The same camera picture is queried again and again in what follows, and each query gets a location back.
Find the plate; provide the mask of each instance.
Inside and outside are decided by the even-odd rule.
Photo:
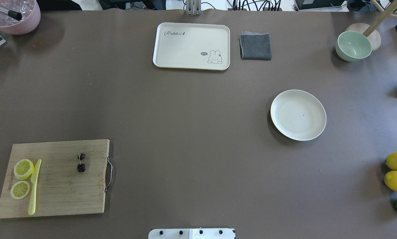
[[[230,51],[227,26],[161,23],[152,61],[162,68],[223,71],[229,67]]]
[[[277,95],[271,104],[271,118],[283,135],[298,141],[320,136],[327,123],[321,102],[301,90],[288,90]]]

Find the white bracket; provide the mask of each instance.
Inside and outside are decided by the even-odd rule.
[[[148,239],[235,239],[231,228],[153,229]]]
[[[201,15],[201,0],[186,0],[187,15]]]

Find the dark cherry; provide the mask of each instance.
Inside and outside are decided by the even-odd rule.
[[[85,156],[86,156],[86,155],[85,155],[84,153],[80,153],[80,154],[77,155],[77,159],[82,160],[82,159],[85,158]]]
[[[86,170],[86,165],[84,164],[84,163],[79,163],[78,165],[77,165],[77,171],[78,172],[84,172]]]

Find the black handle tip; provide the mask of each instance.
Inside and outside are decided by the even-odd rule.
[[[23,18],[23,16],[21,15],[21,13],[19,12],[14,12],[12,10],[8,11],[8,16],[14,18],[15,20],[19,21],[21,20],[21,18]]]

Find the gray folded cloth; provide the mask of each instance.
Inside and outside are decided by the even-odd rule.
[[[240,47],[242,59],[272,59],[271,35],[244,32],[240,34]]]

